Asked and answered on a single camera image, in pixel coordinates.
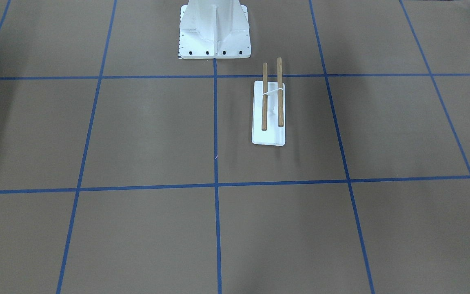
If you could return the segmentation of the white wooden towel rack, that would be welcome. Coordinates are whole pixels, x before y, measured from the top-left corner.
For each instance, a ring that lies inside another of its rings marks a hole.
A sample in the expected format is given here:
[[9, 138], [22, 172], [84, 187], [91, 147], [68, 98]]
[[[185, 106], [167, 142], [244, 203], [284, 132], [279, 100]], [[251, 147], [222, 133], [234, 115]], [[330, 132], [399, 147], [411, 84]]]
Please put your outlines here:
[[283, 147], [286, 144], [286, 91], [282, 58], [277, 58], [276, 82], [268, 81], [267, 69], [264, 63], [262, 80], [254, 82], [251, 142]]

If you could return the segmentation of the white pedestal column base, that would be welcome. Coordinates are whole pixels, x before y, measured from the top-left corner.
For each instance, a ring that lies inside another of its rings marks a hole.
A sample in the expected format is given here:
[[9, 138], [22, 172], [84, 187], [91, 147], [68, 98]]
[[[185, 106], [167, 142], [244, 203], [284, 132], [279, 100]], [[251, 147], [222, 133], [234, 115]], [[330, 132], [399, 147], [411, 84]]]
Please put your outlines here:
[[238, 0], [190, 0], [180, 7], [178, 57], [249, 58], [248, 8]]

